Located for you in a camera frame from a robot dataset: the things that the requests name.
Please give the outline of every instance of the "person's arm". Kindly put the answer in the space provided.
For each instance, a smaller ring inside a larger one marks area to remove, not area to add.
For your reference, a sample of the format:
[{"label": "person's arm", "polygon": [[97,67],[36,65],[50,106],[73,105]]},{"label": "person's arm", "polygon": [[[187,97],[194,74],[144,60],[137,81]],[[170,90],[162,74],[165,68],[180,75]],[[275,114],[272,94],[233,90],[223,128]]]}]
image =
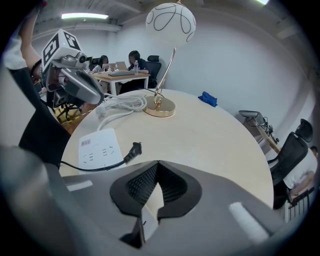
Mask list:
[{"label": "person's arm", "polygon": [[[21,37],[21,52],[28,69],[31,71],[34,64],[41,59],[36,50],[32,47],[32,35],[34,32],[34,26],[38,16],[38,10],[34,9],[24,21],[19,36]],[[40,64],[36,67],[33,72],[33,76],[40,78]]]},{"label": "person's arm", "polygon": [[140,69],[138,70],[139,73],[143,73],[143,74],[149,74],[149,71],[146,69]]},{"label": "person's arm", "polygon": [[313,181],[314,176],[315,173],[309,171],[304,180],[290,191],[291,196],[296,196],[301,190],[304,190]]},{"label": "person's arm", "polygon": [[95,74],[95,73],[99,73],[99,68],[100,66],[99,65],[96,65],[93,69],[92,69],[92,74]]}]

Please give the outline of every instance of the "black cable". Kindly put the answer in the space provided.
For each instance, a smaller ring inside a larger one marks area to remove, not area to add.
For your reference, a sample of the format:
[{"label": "black cable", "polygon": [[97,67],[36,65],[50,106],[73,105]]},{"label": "black cable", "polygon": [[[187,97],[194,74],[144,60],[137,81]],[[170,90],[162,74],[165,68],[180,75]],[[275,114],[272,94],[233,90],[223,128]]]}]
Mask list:
[{"label": "black cable", "polygon": [[31,72],[30,72],[30,75],[33,76],[34,75],[34,72],[35,72],[35,69],[41,64],[41,59],[39,59],[31,68]]},{"label": "black cable", "polygon": [[126,164],[128,162],[130,162],[132,159],[134,159],[136,156],[141,155],[142,154],[142,146],[141,146],[141,142],[134,142],[132,148],[130,149],[129,153],[123,158],[123,160],[121,162],[118,162],[116,164],[113,165],[109,165],[109,166],[105,166],[105,167],[101,167],[101,168],[97,168],[97,169],[83,169],[83,168],[79,168],[76,167],[70,163],[67,163],[65,161],[61,161],[60,164],[65,164],[67,166],[70,166],[74,169],[77,169],[79,171],[85,171],[85,172],[100,172],[100,171],[108,171],[111,170],[113,168],[116,168],[118,166],[121,166],[123,164]]},{"label": "black cable", "polygon": [[246,117],[246,118],[244,119],[244,122],[242,123],[243,125],[244,125],[246,122],[250,122],[252,119],[254,119],[254,117],[251,117],[250,120],[248,120],[248,118],[250,118],[250,117]]},{"label": "black cable", "polygon": [[125,161],[125,160],[122,160],[121,162],[118,162],[118,163],[116,163],[116,164],[109,165],[109,166],[106,166],[106,167],[97,168],[97,169],[82,169],[82,168],[73,166],[72,164],[67,163],[67,162],[65,162],[65,161],[61,161],[60,163],[61,163],[61,164],[65,164],[65,165],[67,165],[67,166],[70,166],[70,167],[72,167],[72,168],[74,168],[74,169],[77,169],[77,170],[79,170],[79,171],[99,172],[99,171],[108,171],[108,170],[110,170],[110,169],[113,169],[113,168],[116,168],[116,167],[118,167],[118,166],[121,166],[121,165],[125,164],[126,161]]},{"label": "black cable", "polygon": [[250,127],[260,127],[260,126],[265,126],[265,125],[266,125],[266,123],[268,123],[268,117],[264,116],[263,118],[266,118],[266,121],[265,121],[265,123],[264,123],[264,124],[259,124],[259,125],[250,125],[250,124],[249,124],[249,122],[253,119],[253,117],[252,117],[249,121],[246,121],[246,122],[247,122],[248,126],[250,126]]},{"label": "black cable", "polygon": [[150,89],[147,89],[147,88],[139,88],[138,90],[148,90],[148,91],[150,91],[150,92],[155,92],[155,91],[153,91],[153,90],[150,90]]}]

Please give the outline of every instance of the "laptop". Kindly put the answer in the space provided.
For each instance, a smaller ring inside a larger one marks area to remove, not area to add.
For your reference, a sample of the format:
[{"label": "laptop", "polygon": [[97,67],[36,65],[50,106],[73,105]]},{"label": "laptop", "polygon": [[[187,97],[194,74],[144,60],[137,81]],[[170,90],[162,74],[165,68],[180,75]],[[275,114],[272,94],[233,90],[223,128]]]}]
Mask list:
[{"label": "laptop", "polygon": [[116,63],[108,63],[108,64],[103,64],[102,67],[104,68],[104,71],[108,71],[109,67],[111,68],[111,71],[115,71],[116,70]]},{"label": "laptop", "polygon": [[128,70],[126,63],[124,61],[116,62],[116,66],[118,67],[119,70]]},{"label": "laptop", "polygon": [[135,75],[135,72],[126,71],[126,70],[119,70],[109,73],[110,77],[122,77],[122,76],[133,76]]}]

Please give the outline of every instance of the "floor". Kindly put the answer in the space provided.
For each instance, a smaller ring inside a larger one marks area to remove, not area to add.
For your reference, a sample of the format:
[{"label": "floor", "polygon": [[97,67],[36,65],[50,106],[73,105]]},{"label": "floor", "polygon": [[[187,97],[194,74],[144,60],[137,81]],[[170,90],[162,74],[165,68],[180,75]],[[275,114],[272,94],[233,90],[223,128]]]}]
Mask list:
[{"label": "floor", "polygon": [[[69,115],[68,115],[68,117],[70,118],[69,121],[66,120],[65,115],[63,115],[62,118],[59,118],[58,121],[68,131],[68,133],[72,135],[72,133],[81,123],[81,121],[96,107],[97,105],[85,103],[82,106],[81,112],[79,110],[71,110],[69,112]],[[55,109],[55,116],[58,116],[61,111],[62,109]]]},{"label": "floor", "polygon": [[280,209],[273,211],[278,214],[283,221],[285,221],[285,205],[283,205]]}]

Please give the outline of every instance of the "ceiling light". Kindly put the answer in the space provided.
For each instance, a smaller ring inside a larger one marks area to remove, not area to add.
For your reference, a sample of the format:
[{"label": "ceiling light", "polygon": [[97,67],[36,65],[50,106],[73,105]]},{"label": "ceiling light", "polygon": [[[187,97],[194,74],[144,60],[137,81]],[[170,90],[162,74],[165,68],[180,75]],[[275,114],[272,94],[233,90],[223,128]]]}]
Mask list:
[{"label": "ceiling light", "polygon": [[257,0],[257,1],[263,5],[266,5],[269,2],[269,0]]},{"label": "ceiling light", "polygon": [[62,19],[69,19],[69,18],[96,18],[96,19],[106,19],[108,15],[105,14],[97,14],[97,13],[64,13],[62,14]]}]

